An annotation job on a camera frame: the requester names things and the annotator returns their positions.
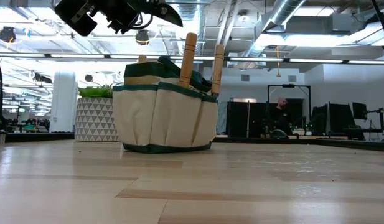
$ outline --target person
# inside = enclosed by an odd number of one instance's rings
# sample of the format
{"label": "person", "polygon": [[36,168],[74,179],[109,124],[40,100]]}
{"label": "person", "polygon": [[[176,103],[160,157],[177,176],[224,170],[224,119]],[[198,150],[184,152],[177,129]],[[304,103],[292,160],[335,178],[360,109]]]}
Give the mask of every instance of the person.
{"label": "person", "polygon": [[291,119],[286,109],[287,103],[285,98],[279,97],[278,105],[272,111],[271,118],[274,122],[274,129],[279,129],[284,131],[287,135],[292,135],[293,132],[290,128]]}

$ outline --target garden tool bag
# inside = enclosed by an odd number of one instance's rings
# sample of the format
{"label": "garden tool bag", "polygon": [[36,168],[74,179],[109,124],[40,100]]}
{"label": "garden tool bag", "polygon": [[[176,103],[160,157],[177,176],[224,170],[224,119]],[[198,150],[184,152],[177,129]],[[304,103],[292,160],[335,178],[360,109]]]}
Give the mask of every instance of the garden tool bag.
{"label": "garden tool bag", "polygon": [[190,88],[183,88],[180,68],[167,58],[159,62],[127,65],[125,85],[113,88],[113,114],[124,148],[143,153],[210,149],[217,125],[211,83],[194,71]]}

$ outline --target wooden handle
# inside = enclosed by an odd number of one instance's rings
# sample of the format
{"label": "wooden handle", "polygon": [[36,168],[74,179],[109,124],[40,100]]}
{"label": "wooden handle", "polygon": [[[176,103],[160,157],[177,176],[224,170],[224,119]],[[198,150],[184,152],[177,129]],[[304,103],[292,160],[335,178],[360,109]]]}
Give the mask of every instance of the wooden handle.
{"label": "wooden handle", "polygon": [[140,55],[138,58],[138,63],[147,61],[148,58],[145,55]]}
{"label": "wooden handle", "polygon": [[180,68],[179,85],[184,88],[189,88],[190,77],[193,70],[194,52],[196,49],[197,35],[188,33],[186,36],[184,58],[182,60],[182,67]]}
{"label": "wooden handle", "polygon": [[212,75],[212,96],[219,96],[221,90],[221,76],[222,76],[222,65],[223,65],[223,45],[218,44],[215,47],[215,60],[214,60],[214,71]]}

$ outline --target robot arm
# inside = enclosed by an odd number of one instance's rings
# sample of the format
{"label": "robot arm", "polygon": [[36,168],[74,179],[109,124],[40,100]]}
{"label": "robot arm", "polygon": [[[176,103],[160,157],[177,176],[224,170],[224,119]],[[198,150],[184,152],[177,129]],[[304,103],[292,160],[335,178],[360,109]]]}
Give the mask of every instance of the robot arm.
{"label": "robot arm", "polygon": [[[146,28],[153,16],[183,26],[178,13],[164,0],[62,0],[55,7],[55,13],[82,36],[89,35],[96,27],[97,23],[92,17],[99,11],[110,21],[108,27],[115,30],[116,34]],[[142,12],[152,17],[146,25],[135,26]]]}

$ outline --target ventilation duct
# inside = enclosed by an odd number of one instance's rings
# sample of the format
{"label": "ventilation duct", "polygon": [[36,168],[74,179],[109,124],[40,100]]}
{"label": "ventilation duct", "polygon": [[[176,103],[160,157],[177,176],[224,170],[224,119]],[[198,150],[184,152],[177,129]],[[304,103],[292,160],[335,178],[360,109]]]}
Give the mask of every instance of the ventilation duct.
{"label": "ventilation duct", "polygon": [[[258,57],[264,51],[265,46],[260,46],[259,38],[264,30],[272,29],[276,26],[284,26],[293,14],[300,8],[306,0],[277,0],[272,11],[260,16],[256,26],[255,41],[249,46],[243,57]],[[238,68],[246,68],[250,62],[243,62]]]}
{"label": "ventilation duct", "polygon": [[[184,27],[180,27],[176,32],[177,39],[186,39],[188,32],[197,34],[197,40],[201,40],[203,17],[204,17],[204,6],[200,4],[171,4],[171,6],[178,12],[184,23]],[[184,54],[185,42],[178,42],[178,49],[181,55]],[[196,55],[201,55],[202,44],[196,45]]]}

